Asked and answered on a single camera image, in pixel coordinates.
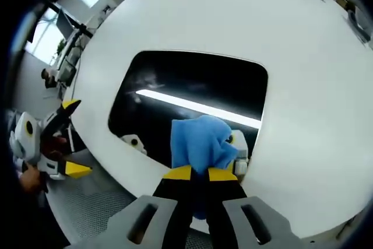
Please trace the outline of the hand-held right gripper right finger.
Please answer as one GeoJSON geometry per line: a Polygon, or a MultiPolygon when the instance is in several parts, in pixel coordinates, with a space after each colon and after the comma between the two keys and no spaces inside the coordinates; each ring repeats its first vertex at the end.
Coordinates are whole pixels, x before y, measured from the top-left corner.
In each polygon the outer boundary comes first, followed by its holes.
{"type": "Polygon", "coordinates": [[[308,248],[290,222],[258,197],[248,197],[231,172],[209,168],[206,220],[214,248],[308,248]]]}

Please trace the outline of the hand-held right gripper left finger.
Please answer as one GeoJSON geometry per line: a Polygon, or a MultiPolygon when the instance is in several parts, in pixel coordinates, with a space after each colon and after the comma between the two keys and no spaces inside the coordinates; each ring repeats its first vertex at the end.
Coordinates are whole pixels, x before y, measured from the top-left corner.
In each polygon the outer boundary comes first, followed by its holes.
{"type": "Polygon", "coordinates": [[[119,211],[105,231],[69,248],[184,248],[192,222],[192,167],[171,169],[153,195],[119,211]]]}

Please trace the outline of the person's left hand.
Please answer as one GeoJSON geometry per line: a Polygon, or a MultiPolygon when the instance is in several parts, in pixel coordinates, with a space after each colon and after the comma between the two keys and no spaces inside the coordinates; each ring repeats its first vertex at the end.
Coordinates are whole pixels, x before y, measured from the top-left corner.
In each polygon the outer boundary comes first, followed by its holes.
{"type": "Polygon", "coordinates": [[[20,185],[27,194],[37,194],[41,191],[41,176],[39,170],[26,163],[27,169],[19,177],[20,185]]]}

